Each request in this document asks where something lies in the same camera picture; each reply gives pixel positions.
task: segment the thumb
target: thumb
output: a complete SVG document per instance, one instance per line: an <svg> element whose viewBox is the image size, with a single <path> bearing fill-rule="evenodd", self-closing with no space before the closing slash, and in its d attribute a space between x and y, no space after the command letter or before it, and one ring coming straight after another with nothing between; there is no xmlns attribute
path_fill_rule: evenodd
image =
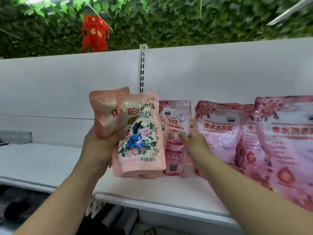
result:
<svg viewBox="0 0 313 235"><path fill-rule="evenodd" d="M184 144L186 144L186 143L190 140L190 138L188 137L188 135L185 134L185 133L178 133L178 136L179 136L179 138L182 140L182 142L183 142Z"/></svg>
<svg viewBox="0 0 313 235"><path fill-rule="evenodd" d="M114 134L110 136L110 142L112 144L117 144L121 141L129 132L129 126L125 126L124 128L116 131Z"/></svg>

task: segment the red lantern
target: red lantern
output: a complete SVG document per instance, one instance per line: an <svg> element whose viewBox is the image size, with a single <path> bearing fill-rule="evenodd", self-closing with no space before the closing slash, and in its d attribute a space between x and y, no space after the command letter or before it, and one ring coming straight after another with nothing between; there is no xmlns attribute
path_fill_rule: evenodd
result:
<svg viewBox="0 0 313 235"><path fill-rule="evenodd" d="M82 43L83 53L87 47L92 48L92 52L109 51L108 44L105 41L105 32L108 31L110 38L109 26L104 20L96 15L84 16L83 28L81 34L84 37Z"/></svg>

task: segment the qr code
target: qr code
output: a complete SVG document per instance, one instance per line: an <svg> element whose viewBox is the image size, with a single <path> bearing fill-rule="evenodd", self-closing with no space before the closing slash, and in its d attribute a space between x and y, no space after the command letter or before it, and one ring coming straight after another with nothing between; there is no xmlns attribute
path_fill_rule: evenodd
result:
<svg viewBox="0 0 313 235"><path fill-rule="evenodd" d="M178 165L170 164L170 171L177 171Z"/></svg>

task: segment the white shelf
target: white shelf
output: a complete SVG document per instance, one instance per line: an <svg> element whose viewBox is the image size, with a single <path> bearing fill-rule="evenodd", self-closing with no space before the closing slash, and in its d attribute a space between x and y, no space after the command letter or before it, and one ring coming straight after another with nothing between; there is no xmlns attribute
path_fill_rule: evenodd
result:
<svg viewBox="0 0 313 235"><path fill-rule="evenodd" d="M0 183L52 192L71 173L80 148L43 144L0 147ZM238 227L200 177L115 178L112 169L99 180L97 199L147 211Z"/></svg>

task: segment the green ivy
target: green ivy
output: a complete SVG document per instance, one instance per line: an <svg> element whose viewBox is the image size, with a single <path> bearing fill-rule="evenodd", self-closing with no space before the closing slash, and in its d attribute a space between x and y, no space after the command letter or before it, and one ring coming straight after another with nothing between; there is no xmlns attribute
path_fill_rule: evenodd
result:
<svg viewBox="0 0 313 235"><path fill-rule="evenodd" d="M109 50L231 43L313 36L313 5L266 24L299 0L0 0L0 56L81 53L89 5L113 29Z"/></svg>

